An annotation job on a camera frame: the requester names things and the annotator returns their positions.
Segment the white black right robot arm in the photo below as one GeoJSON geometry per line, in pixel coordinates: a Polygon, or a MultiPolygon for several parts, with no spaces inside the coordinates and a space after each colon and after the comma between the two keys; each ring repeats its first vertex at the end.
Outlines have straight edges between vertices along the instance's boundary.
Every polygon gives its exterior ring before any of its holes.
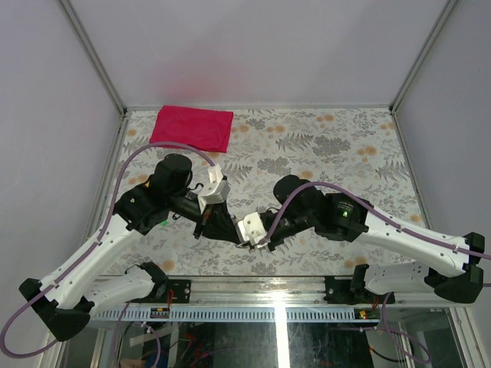
{"type": "Polygon", "coordinates": [[[339,186],[293,175],[279,180],[273,194],[282,206],[275,214],[261,215],[265,236],[259,245],[273,250],[285,238],[312,228],[333,242],[373,245],[409,258],[403,264],[358,265],[349,285],[358,302],[389,293],[434,293],[471,304],[484,287],[482,235],[451,236],[419,228],[339,186]]]}

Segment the metal keyring with clips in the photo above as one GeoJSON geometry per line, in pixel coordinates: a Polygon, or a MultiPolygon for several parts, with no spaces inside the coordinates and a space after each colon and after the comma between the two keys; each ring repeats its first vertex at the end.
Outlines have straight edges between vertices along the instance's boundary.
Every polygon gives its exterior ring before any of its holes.
{"type": "Polygon", "coordinates": [[[241,244],[236,245],[236,248],[238,249],[253,249],[254,246],[249,242],[243,242],[241,244]]]}

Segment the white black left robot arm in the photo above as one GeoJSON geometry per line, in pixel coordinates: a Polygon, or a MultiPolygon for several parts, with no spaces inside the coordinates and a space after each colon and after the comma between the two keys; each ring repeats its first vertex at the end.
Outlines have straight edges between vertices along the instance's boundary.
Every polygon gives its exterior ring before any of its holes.
{"type": "Polygon", "coordinates": [[[90,319],[128,301],[160,302],[169,291],[168,277],[152,261],[131,267],[107,282],[96,278],[128,246],[141,240],[170,213],[195,223],[193,235],[240,244],[243,227],[227,209],[229,183],[220,166],[208,169],[209,182],[199,193],[189,188],[191,160],[169,154],[144,183],[125,192],[103,228],[50,275],[29,278],[19,290],[58,341],[70,340],[90,319]]]}

